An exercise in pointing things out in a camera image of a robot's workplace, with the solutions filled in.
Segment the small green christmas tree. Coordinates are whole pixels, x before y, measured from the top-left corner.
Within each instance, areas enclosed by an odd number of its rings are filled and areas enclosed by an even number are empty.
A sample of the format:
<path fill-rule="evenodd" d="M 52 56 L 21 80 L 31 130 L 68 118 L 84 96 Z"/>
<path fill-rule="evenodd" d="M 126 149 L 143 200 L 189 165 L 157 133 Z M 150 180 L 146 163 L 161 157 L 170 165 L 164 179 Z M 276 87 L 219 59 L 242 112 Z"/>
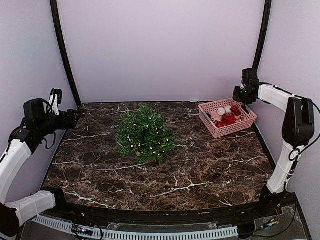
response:
<path fill-rule="evenodd" d="M 135 156 L 139 163 L 162 163 L 175 147 L 175 136 L 163 116 L 146 104 L 137 112 L 121 114 L 116 140 L 119 154 Z"/>

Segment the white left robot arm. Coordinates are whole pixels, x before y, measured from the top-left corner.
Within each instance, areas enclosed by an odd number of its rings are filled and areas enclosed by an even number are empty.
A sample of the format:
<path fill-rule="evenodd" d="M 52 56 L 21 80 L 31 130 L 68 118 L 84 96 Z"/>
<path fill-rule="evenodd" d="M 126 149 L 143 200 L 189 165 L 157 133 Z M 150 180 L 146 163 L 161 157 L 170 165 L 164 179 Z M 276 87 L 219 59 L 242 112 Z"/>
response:
<path fill-rule="evenodd" d="M 25 195 L 16 201 L 9 201 L 10 189 L 22 167 L 36 152 L 48 135 L 57 131 L 76 127 L 79 112 L 74 109 L 61 111 L 59 100 L 49 101 L 36 98 L 24 103 L 24 117 L 8 139 L 8 146 L 0 158 L 0 232 L 6 237 L 14 237 L 20 227 L 39 214 L 52 210 L 60 218 L 71 213 L 60 189 L 48 188 Z"/>

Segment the white ball ornament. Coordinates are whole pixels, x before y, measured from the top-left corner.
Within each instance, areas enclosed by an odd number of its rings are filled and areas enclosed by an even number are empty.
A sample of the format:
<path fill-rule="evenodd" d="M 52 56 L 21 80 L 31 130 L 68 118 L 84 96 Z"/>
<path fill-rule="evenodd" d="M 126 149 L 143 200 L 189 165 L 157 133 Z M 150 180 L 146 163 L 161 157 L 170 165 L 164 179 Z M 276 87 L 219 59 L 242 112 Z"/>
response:
<path fill-rule="evenodd" d="M 225 114 L 229 114 L 229 113 L 232 113 L 232 111 L 231 111 L 231 106 L 230 105 L 227 105 L 227 106 L 225 106 L 225 107 L 220 107 L 216 112 L 217 112 L 217 114 L 219 115 L 219 116 L 223 116 L 223 115 L 225 115 Z"/>

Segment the red ornaments in basket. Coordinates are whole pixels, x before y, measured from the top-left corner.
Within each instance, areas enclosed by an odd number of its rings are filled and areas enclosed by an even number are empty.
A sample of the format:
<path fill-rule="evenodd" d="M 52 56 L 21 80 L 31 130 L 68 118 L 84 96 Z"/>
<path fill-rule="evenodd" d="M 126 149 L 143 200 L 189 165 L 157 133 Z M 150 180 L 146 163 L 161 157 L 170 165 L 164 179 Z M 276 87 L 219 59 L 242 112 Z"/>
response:
<path fill-rule="evenodd" d="M 223 116 L 219 116 L 220 120 L 215 121 L 217 128 L 227 127 L 236 123 L 240 123 L 244 120 L 242 112 L 236 105 L 231 106 L 232 113 L 226 113 Z"/>

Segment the pink plastic basket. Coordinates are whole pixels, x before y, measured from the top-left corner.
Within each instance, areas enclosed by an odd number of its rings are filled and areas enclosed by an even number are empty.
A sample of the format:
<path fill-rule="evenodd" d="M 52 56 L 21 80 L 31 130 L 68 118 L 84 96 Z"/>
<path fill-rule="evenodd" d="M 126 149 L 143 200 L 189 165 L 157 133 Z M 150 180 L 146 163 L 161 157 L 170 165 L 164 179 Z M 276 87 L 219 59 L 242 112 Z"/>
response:
<path fill-rule="evenodd" d="M 257 119 L 252 110 L 232 98 L 202 103 L 198 108 L 199 118 L 215 139 L 251 128 Z"/>

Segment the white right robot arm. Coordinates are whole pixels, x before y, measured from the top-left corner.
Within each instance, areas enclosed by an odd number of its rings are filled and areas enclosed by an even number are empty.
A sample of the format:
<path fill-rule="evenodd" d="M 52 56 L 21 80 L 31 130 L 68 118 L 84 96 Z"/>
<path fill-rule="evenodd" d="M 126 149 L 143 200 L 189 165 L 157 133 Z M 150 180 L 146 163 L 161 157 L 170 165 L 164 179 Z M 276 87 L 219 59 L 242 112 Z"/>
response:
<path fill-rule="evenodd" d="M 242 70 L 241 86 L 234 88 L 233 99 L 245 105 L 261 100 L 284 112 L 281 154 L 255 205 L 255 213 L 266 217 L 288 193 L 287 185 L 295 173 L 300 156 L 312 145 L 315 105 L 309 98 L 260 82 L 254 68 Z"/>

